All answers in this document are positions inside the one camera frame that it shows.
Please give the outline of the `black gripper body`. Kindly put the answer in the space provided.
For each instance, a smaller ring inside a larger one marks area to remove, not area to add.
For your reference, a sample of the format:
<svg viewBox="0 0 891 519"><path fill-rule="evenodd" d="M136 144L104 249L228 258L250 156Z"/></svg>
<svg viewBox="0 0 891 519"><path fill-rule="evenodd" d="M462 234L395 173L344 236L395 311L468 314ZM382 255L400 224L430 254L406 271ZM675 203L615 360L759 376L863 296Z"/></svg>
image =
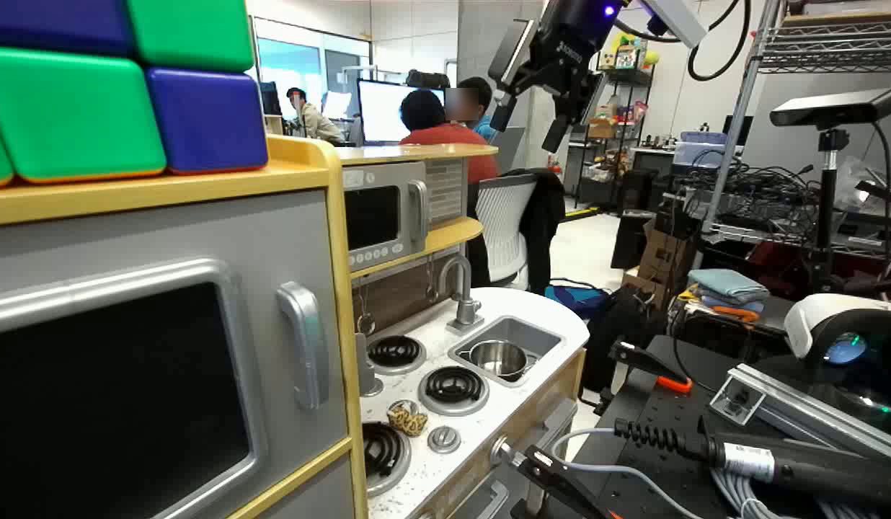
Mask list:
<svg viewBox="0 0 891 519"><path fill-rule="evenodd" d="M590 58L603 48L619 13L619 0L547 0L537 20L515 17L486 68L498 98L491 124L505 130L524 89L554 98L554 121L541 137L557 149L583 121L600 85Z"/></svg>

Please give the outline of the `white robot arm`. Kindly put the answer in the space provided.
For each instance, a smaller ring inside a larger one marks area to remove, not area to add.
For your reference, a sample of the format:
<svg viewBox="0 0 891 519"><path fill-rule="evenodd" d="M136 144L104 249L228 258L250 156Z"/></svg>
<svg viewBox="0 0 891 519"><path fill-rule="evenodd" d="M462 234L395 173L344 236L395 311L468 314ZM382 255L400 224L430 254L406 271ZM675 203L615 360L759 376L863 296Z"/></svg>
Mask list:
<svg viewBox="0 0 891 519"><path fill-rule="evenodd" d="M498 89L491 127L505 130L519 94L538 85L554 98L554 121L541 146L557 149L563 136L594 107L600 75L590 68L590 58L617 26L619 10L622 0L544 0L532 20L515 17L486 65L486 76Z"/></svg>

